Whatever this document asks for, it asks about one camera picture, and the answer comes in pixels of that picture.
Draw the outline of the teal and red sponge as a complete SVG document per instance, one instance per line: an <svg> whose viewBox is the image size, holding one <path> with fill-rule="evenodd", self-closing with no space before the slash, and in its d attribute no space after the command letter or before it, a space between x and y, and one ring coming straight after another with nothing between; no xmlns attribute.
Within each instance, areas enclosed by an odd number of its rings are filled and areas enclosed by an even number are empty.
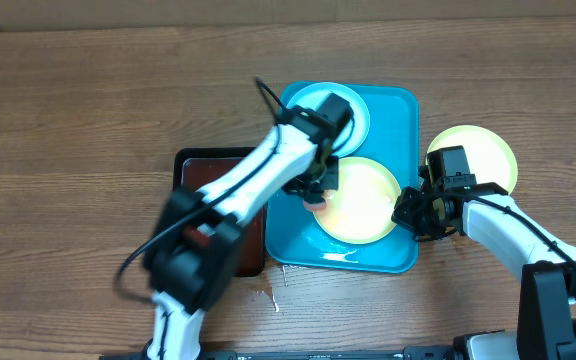
<svg viewBox="0 0 576 360"><path fill-rule="evenodd" d="M318 198L314 201L303 201L304 208L310 212L322 211L327 207L327 203L323 198Z"/></svg>

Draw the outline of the yellow plate with small smear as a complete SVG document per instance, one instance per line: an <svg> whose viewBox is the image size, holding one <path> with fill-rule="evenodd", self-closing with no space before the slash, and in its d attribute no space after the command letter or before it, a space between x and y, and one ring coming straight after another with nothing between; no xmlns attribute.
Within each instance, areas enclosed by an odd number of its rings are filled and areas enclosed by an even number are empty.
<svg viewBox="0 0 576 360"><path fill-rule="evenodd" d="M326 206L314 212L319 226L344 243L365 245L388 235L401 188L392 173L364 157L339 161L338 188L324 193Z"/></svg>

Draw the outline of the yellow plate with long smear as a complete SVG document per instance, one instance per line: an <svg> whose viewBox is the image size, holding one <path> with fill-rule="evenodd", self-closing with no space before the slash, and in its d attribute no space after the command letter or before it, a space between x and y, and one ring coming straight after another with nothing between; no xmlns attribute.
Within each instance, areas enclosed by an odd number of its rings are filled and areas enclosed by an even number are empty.
<svg viewBox="0 0 576 360"><path fill-rule="evenodd" d="M518 164L510 146L494 132L475 125L458 125L437 135L427 152L462 146L478 183L494 182L511 194L518 180Z"/></svg>

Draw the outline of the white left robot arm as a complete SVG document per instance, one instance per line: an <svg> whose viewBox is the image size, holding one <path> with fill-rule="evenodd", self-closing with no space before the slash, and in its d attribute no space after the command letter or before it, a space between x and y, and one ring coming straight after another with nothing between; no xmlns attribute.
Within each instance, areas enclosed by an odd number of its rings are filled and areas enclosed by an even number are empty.
<svg viewBox="0 0 576 360"><path fill-rule="evenodd" d="M332 160L346 115L286 111L264 141L234 168L197 191L171 193L153 237L142 247L156 306L147 359L196 359L205 313L239 266L247 225L283 187L314 201L316 179Z"/></svg>

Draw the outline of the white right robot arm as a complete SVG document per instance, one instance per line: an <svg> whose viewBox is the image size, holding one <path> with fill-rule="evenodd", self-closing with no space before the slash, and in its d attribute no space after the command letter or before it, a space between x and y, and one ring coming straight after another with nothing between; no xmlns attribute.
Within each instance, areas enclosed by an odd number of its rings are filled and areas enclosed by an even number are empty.
<svg viewBox="0 0 576 360"><path fill-rule="evenodd" d="M450 358L576 360L576 247L530 219L499 186L407 187L392 220L419 241L465 235L520 283L516 331L457 337Z"/></svg>

